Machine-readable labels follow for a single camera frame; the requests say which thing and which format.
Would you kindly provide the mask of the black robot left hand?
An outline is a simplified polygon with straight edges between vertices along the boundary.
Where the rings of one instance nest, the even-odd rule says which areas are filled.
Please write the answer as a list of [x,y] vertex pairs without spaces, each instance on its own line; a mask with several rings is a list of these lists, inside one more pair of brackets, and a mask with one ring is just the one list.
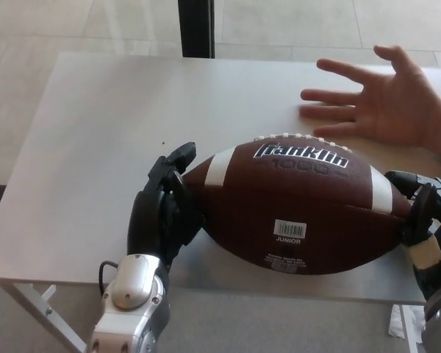
[[205,217],[195,205],[182,174],[196,157],[188,142],[170,155],[160,156],[135,197],[127,235],[128,254],[148,254],[170,268],[180,248],[191,243]]

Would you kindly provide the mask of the person's bare open hand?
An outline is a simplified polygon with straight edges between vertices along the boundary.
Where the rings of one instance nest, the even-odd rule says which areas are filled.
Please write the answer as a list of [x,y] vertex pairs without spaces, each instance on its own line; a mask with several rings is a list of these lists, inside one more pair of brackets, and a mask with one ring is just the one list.
[[314,133],[323,138],[357,136],[382,143],[431,149],[441,139],[441,98],[423,70],[400,46],[374,46],[374,53],[390,63],[392,74],[332,59],[316,66],[362,86],[360,92],[304,89],[299,114],[323,120]]

